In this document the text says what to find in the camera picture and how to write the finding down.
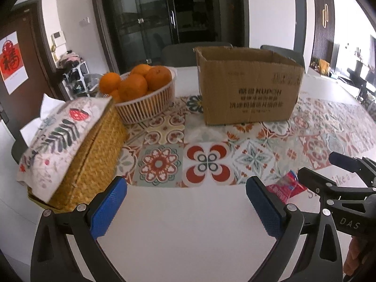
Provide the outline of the person's right hand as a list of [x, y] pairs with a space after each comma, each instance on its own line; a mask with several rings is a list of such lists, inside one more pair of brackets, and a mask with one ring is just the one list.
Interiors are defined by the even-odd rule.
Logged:
[[366, 255], [364, 253], [365, 245], [357, 238], [352, 237], [349, 244], [349, 250], [343, 266], [344, 274], [352, 276], [360, 265], [363, 265], [371, 251]]

